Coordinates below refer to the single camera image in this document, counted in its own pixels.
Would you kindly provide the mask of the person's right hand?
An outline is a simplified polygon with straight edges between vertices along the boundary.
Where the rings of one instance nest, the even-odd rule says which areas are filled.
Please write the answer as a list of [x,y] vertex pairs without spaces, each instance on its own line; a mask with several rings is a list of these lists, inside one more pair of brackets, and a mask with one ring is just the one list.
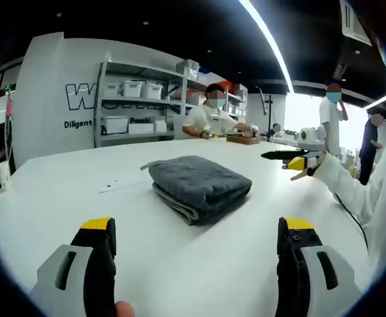
[[318,153],[312,152],[312,153],[309,153],[306,155],[317,156],[317,165],[314,168],[307,168],[306,170],[301,170],[298,174],[296,174],[295,176],[292,176],[290,178],[291,181],[298,180],[298,179],[303,178],[305,176],[313,176],[314,173],[316,172],[316,170],[318,169],[318,167],[320,167],[320,165],[322,165],[322,163],[326,159],[327,153],[326,152],[318,152]]

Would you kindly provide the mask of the person's left hand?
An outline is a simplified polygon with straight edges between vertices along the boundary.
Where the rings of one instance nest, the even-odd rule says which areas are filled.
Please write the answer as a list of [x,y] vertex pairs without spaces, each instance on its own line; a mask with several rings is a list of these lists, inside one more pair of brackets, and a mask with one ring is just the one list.
[[134,308],[126,301],[118,301],[116,304],[116,316],[117,317],[134,317]]

